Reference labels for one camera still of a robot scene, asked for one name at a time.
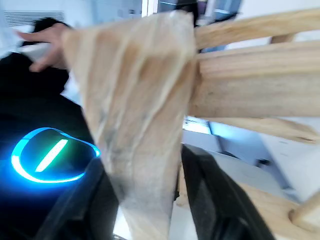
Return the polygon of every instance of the person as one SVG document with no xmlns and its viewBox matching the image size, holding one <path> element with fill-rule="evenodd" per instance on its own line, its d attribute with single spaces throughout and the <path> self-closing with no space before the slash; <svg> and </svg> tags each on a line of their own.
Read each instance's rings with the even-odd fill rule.
<svg viewBox="0 0 320 240">
<path fill-rule="evenodd" d="M 50 43 L 47 54 L 33 62 L 11 52 L 0 60 L 0 163 L 7 162 L 15 144 L 37 128 L 59 129 L 93 144 L 81 106 L 60 94 L 69 79 L 61 36 L 69 29 L 53 18 L 40 19 L 32 33 L 17 34 L 24 40 L 22 46 Z"/>
</svg>

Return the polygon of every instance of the light wood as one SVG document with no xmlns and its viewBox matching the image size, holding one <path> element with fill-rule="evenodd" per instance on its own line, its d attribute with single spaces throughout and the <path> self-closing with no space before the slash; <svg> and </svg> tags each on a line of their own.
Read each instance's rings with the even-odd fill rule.
<svg viewBox="0 0 320 240">
<path fill-rule="evenodd" d="M 278 240 L 320 240 L 319 233 L 313 233 L 293 225 L 288 217 L 298 204 L 273 196 L 257 188 L 238 183 L 248 194 L 265 223 Z"/>
<path fill-rule="evenodd" d="M 320 135 L 310 126 L 278 118 L 215 117 L 206 120 L 268 134 L 305 144 L 320 143 Z"/>
<path fill-rule="evenodd" d="M 320 41 L 287 42 L 199 55 L 204 80 L 320 73 Z"/>
<path fill-rule="evenodd" d="M 226 21 L 195 30 L 198 49 L 320 29 L 320 8 Z"/>
<path fill-rule="evenodd" d="M 279 44 L 279 43 L 290 43 L 294 40 L 295 34 L 286 34 L 286 35 L 279 35 L 279 36 L 273 36 L 271 38 L 270 43 L 271 44 Z"/>
<path fill-rule="evenodd" d="M 292 210 L 289 214 L 294 225 L 312 232 L 320 232 L 320 191 Z"/>
<path fill-rule="evenodd" d="M 162 13 L 72 31 L 64 51 L 132 239 L 168 239 L 196 70 L 191 16 Z"/>
<path fill-rule="evenodd" d="M 320 41 L 210 52 L 198 60 L 191 116 L 320 116 Z"/>
</svg>

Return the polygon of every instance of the white wall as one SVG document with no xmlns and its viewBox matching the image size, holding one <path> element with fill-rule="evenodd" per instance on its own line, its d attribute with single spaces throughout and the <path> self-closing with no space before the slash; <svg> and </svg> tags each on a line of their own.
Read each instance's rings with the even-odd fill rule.
<svg viewBox="0 0 320 240">
<path fill-rule="evenodd" d="M 215 135 L 183 130 L 182 143 L 202 148 L 210 152 L 220 152 L 221 148 Z"/>
<path fill-rule="evenodd" d="M 5 11 L 62 11 L 72 27 L 93 24 L 90 0 L 1 0 Z"/>
<path fill-rule="evenodd" d="M 320 133 L 319 117 L 287 119 L 309 125 Z M 301 201 L 320 190 L 320 145 L 303 144 L 266 134 L 261 134 L 261 138 Z"/>
</svg>

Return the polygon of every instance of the wood grain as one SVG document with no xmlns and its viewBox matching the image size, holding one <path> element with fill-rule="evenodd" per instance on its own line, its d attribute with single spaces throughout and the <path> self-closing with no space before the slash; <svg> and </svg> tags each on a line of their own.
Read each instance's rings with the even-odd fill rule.
<svg viewBox="0 0 320 240">
<path fill-rule="evenodd" d="M 195 30 L 198 49 L 320 28 L 320 8 L 226 21 Z"/>
<path fill-rule="evenodd" d="M 168 239 L 196 69 L 192 18 L 162 13 L 70 31 L 64 51 L 132 239 Z"/>
<path fill-rule="evenodd" d="M 292 210 L 289 217 L 294 225 L 320 235 L 320 191 Z"/>
<path fill-rule="evenodd" d="M 191 116 L 320 116 L 320 41 L 210 52 L 198 61 Z"/>
<path fill-rule="evenodd" d="M 290 43 L 295 38 L 294 33 L 286 34 L 286 35 L 279 35 L 279 36 L 273 36 L 270 40 L 270 44 L 279 44 L 279 43 Z"/>
<path fill-rule="evenodd" d="M 255 187 L 238 183 L 248 194 L 265 223 L 278 240 L 320 240 L 319 233 L 306 231 L 293 225 L 288 213 L 297 209 L 298 204 L 273 196 Z"/>
<path fill-rule="evenodd" d="M 279 118 L 214 117 L 206 120 L 268 134 L 305 144 L 319 144 L 320 135 L 310 126 Z"/>
</svg>

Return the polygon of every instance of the black sleeve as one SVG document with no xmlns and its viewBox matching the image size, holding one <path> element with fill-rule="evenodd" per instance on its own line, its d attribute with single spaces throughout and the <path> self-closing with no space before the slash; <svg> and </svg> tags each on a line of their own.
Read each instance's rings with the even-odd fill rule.
<svg viewBox="0 0 320 240">
<path fill-rule="evenodd" d="M 69 78 L 67 70 L 48 67 L 42 72 L 30 72 L 32 61 L 12 52 L 0 60 L 0 94 L 59 95 Z"/>
</svg>

